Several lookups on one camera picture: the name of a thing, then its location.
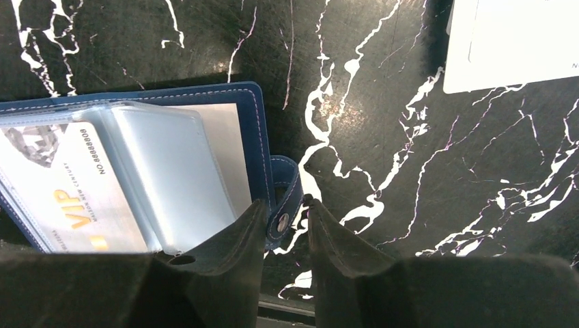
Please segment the wallet strap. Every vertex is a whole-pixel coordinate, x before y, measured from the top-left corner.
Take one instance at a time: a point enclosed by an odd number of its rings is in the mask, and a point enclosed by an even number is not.
[[[304,192],[298,164],[285,156],[271,156],[275,188],[285,188],[285,193],[272,209],[267,225],[266,249],[276,249],[290,230],[292,221],[300,210]]]

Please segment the wallet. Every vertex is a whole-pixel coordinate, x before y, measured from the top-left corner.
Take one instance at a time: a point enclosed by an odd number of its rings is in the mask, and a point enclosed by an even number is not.
[[[256,200],[274,249],[302,205],[252,82],[4,102],[0,129],[0,207],[43,252],[178,255]]]

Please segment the black marble surface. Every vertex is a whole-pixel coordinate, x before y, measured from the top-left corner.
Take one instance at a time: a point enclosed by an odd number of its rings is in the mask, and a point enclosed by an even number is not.
[[[378,249],[577,265],[579,79],[444,94],[450,6],[4,0],[0,99],[256,81],[272,153]],[[306,227],[266,254],[262,292],[311,307]]]

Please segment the marble table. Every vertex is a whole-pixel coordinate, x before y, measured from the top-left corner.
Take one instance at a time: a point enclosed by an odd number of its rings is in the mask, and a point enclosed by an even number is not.
[[[577,266],[579,79],[444,94],[450,8],[2,1],[0,100],[256,81],[272,153],[298,161],[305,191],[378,249]],[[311,309],[306,219],[292,227],[266,254],[262,292]],[[25,244],[6,217],[0,228],[3,248]]]

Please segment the blue leather wallet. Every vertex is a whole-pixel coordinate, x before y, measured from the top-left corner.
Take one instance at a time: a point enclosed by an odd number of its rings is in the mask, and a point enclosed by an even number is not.
[[[268,208],[268,222],[265,231],[266,249],[274,249],[279,246],[291,226],[291,220],[299,211],[303,191],[297,164],[287,157],[270,155],[262,91],[255,83],[241,82],[4,102],[0,103],[0,118],[14,114],[37,114],[43,111],[53,111],[63,106],[85,106],[92,103],[119,101],[140,102],[164,107],[236,104],[251,199],[252,201],[263,200]],[[280,200],[276,199],[276,188],[285,189]],[[21,219],[10,206],[5,195],[0,196],[0,206],[9,212],[20,229],[27,234],[27,229],[22,226]],[[35,245],[30,234],[27,234],[27,238]]]

